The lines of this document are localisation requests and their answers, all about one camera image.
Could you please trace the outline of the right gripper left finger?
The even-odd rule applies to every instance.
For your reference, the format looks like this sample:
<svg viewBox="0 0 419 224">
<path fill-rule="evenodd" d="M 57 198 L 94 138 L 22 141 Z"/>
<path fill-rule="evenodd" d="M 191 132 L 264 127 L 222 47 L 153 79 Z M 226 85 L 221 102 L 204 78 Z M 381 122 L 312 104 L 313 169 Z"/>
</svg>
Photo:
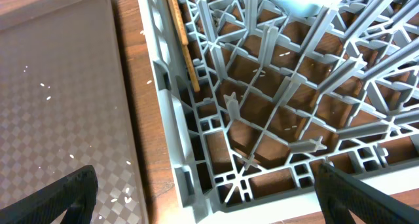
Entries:
<svg viewBox="0 0 419 224">
<path fill-rule="evenodd" d="M 62 223 L 90 223 L 97 193 L 95 169 L 86 165 L 3 208 L 1 222 L 52 223 L 64 214 Z"/>
</svg>

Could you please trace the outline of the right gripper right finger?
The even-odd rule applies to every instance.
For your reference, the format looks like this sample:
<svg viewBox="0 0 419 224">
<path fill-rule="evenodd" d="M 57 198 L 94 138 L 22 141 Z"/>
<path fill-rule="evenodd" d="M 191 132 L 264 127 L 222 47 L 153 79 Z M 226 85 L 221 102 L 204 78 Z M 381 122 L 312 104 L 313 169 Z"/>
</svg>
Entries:
<svg viewBox="0 0 419 224">
<path fill-rule="evenodd" d="M 418 210 L 333 166 L 319 166 L 314 184 L 326 223 L 417 223 Z"/>
</svg>

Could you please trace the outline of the wooden chopstick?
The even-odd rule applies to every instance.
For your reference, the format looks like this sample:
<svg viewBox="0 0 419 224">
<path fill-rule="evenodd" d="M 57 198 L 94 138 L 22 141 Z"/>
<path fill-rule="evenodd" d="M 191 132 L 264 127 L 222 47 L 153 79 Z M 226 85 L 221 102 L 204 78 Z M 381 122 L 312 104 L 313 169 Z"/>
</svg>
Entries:
<svg viewBox="0 0 419 224">
<path fill-rule="evenodd" d="M 195 92 L 199 92 L 200 91 L 200 85 L 199 85 L 198 79 L 196 77 L 196 73 L 194 71 L 194 66 L 193 66 L 193 62 L 192 62 L 192 59 L 191 59 L 191 55 L 190 55 L 188 46 L 187 45 L 182 45 L 181 50 L 182 50 L 183 55 L 184 55 L 185 63 L 186 63 L 186 66 L 187 66 L 187 70 L 189 72 L 189 77 L 191 79 L 193 90 Z"/>
<path fill-rule="evenodd" d="M 183 23 L 183 19 L 181 16 L 181 11 L 179 9 L 178 2 L 177 0 L 167 0 L 167 1 L 168 1 L 168 5 L 170 8 L 170 12 L 172 15 L 173 22 L 175 24 L 175 28 L 176 28 L 179 40 L 182 45 L 188 45 L 189 40 L 187 38 L 187 34 L 185 31 L 185 27 L 184 27 L 184 23 Z"/>
</svg>

